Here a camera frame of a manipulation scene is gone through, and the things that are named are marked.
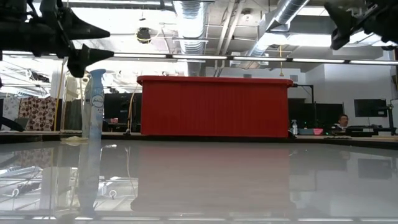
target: water bottle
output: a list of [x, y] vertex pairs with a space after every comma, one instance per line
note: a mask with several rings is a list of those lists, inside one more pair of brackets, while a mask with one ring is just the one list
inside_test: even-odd
[[299, 129], [297, 127], [297, 121], [296, 120], [292, 120], [292, 129], [293, 129], [293, 134], [294, 135], [298, 135], [299, 134]]

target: person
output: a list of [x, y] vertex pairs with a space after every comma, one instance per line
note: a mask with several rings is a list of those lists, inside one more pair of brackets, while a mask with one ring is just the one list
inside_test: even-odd
[[346, 114], [342, 114], [338, 117], [338, 123], [333, 125], [332, 131], [345, 131], [348, 126], [348, 116]]

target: red container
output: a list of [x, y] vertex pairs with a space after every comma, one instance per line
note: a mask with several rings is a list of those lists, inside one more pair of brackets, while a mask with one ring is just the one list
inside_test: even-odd
[[292, 80], [141, 76], [141, 134], [286, 138]]

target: bottle label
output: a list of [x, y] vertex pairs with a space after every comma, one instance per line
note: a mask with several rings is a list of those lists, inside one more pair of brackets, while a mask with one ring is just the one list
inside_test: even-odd
[[101, 108], [104, 105], [104, 97], [101, 95], [95, 95], [91, 99], [91, 104], [97, 108]]

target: spray bottle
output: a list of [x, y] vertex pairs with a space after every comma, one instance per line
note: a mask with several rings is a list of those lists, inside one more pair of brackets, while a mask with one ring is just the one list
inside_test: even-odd
[[104, 113], [104, 86], [102, 76], [105, 69], [90, 72], [91, 78], [85, 90], [85, 104], [83, 110], [83, 138], [101, 139]]

